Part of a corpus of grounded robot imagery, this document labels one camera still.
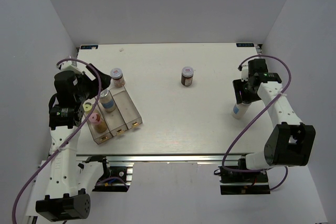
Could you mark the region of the white blue label shaker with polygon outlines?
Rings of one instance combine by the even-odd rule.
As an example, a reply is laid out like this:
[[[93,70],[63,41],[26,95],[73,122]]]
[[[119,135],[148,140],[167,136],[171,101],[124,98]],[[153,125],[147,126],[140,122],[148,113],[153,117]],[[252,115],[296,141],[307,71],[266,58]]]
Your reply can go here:
[[[235,103],[233,109],[232,109],[232,116],[235,119],[241,119],[245,113],[247,112],[250,104],[246,103]]]

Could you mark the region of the pink cap spice bottle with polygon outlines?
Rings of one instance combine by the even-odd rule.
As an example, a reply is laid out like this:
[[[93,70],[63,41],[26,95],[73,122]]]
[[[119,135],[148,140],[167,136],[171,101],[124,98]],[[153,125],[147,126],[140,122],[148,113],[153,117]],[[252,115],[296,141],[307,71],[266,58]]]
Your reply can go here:
[[[104,119],[98,113],[92,113],[89,116],[89,121],[93,125],[94,130],[97,133],[103,133],[107,130],[107,125]]]

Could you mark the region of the silver lid white shaker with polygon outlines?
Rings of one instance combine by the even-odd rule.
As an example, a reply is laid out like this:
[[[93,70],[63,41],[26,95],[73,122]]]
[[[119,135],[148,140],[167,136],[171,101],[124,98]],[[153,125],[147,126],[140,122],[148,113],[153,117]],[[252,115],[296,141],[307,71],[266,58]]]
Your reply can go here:
[[[100,93],[99,101],[105,111],[113,112],[115,110],[116,105],[108,89],[105,89]]]

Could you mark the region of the orange label jar white lid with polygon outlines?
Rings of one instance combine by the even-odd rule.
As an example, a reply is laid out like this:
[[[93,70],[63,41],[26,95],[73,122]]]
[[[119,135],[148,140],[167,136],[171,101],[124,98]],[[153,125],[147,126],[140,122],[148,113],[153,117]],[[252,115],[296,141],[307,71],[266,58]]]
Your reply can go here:
[[[125,79],[123,76],[123,72],[120,68],[113,68],[110,71],[110,76],[112,78],[112,81],[115,87],[121,88],[125,85]]]

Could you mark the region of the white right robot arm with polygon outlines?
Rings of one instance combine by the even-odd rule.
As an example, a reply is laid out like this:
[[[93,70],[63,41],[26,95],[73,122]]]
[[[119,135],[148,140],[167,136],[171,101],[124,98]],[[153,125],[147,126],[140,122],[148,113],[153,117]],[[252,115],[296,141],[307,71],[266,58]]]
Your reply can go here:
[[[274,127],[262,151],[241,158],[238,177],[247,182],[255,177],[256,170],[307,165],[316,131],[294,112],[285,96],[288,86],[282,84],[279,74],[269,72],[265,59],[250,58],[238,69],[241,78],[233,81],[233,117],[242,118],[252,103],[262,101]]]

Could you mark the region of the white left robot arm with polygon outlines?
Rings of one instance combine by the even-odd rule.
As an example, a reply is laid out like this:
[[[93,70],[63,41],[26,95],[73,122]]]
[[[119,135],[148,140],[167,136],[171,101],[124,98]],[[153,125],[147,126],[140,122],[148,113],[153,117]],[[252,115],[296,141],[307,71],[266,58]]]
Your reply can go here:
[[[45,196],[35,203],[35,210],[50,222],[86,219],[90,213],[90,193],[97,181],[110,178],[111,168],[102,159],[89,158],[78,164],[77,145],[80,129],[86,123],[83,105],[99,99],[109,87],[111,77],[88,63],[86,68],[95,79],[66,61],[57,63],[54,76],[56,93],[48,105],[51,135],[49,181]]]

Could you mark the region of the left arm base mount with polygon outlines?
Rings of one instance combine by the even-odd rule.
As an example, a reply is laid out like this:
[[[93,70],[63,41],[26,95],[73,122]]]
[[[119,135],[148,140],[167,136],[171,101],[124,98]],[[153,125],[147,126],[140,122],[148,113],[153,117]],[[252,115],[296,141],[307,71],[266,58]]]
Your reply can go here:
[[[93,191],[126,193],[132,182],[133,164],[110,161],[107,157],[103,157],[101,161],[103,175],[98,179]]]

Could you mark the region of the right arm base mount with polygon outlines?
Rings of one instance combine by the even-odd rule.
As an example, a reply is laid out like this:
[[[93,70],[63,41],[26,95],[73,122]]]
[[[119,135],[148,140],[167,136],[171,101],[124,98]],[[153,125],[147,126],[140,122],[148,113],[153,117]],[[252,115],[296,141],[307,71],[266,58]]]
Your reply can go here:
[[[214,170],[213,174],[220,178],[221,195],[267,195],[270,194],[266,172],[237,173],[222,167]]]

